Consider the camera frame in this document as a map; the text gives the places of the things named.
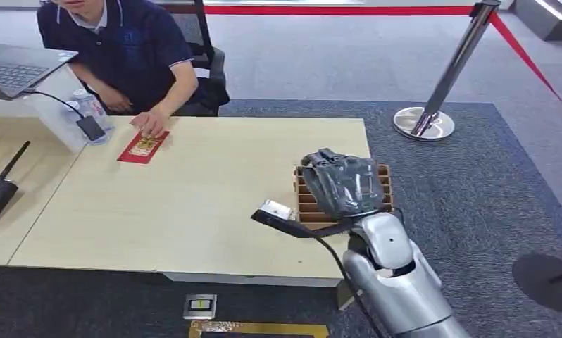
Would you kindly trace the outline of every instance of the black chair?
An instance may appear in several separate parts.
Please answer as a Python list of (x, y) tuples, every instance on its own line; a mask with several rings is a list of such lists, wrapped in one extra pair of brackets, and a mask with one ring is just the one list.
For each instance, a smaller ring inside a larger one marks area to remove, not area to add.
[(194, 68), (208, 70), (208, 78), (199, 77), (200, 99), (186, 104), (176, 115), (217, 116), (219, 107), (229, 102), (225, 77), (225, 53), (213, 47), (208, 33), (204, 3), (188, 0), (162, 5), (175, 19), (194, 54)]

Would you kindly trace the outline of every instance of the table leg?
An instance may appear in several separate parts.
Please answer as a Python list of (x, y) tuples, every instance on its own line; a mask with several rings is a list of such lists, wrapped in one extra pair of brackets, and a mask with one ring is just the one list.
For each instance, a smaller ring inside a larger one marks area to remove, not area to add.
[(339, 311), (343, 311), (354, 302), (354, 295), (345, 280), (341, 280), (335, 289), (337, 290), (337, 308)]

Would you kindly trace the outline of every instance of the laptop keyboard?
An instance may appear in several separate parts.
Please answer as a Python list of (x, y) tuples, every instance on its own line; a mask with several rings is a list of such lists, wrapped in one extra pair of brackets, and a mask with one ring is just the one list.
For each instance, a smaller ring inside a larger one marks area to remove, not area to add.
[(0, 65), (0, 89), (26, 89), (47, 70), (29, 65)]

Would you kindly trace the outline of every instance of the robotic arm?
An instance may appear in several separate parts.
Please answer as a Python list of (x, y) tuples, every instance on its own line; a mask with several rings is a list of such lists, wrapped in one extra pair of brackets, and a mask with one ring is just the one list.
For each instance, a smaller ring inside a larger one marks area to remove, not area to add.
[(302, 165), (318, 206), (338, 218), (339, 226), (334, 231), (309, 230), (292, 219), (290, 208), (273, 201), (266, 201), (252, 218), (294, 237), (315, 238), (323, 245), (320, 237), (349, 231), (342, 265), (393, 337), (470, 337), (453, 317), (439, 277), (399, 219), (377, 211), (384, 192), (376, 163), (321, 149), (304, 157)]

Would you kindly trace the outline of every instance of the red stripe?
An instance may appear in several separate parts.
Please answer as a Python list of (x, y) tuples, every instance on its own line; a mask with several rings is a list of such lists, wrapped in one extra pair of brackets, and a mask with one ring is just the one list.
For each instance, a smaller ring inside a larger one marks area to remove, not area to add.
[[(175, 12), (177, 5), (168, 6)], [(472, 6), (204, 6), (207, 14), (230, 15), (468, 15)]]
[(505, 41), (507, 41), (509, 46), (511, 46), (511, 48), (520, 56), (524, 63), (532, 70), (532, 72), (534, 72), (534, 74), (536, 74), (536, 76), (551, 90), (551, 92), (555, 94), (555, 96), (557, 96), (557, 99), (562, 102), (562, 97), (553, 88), (547, 77), (542, 74), (536, 63), (532, 61), (532, 59), (526, 53), (516, 37), (513, 36), (513, 33), (507, 28), (507, 26), (505, 26), (505, 23), (503, 22), (503, 20), (501, 20), (499, 15), (495, 13), (491, 17), (490, 21), (492, 25), (497, 29), (497, 31), (501, 33), (501, 36), (505, 39)]

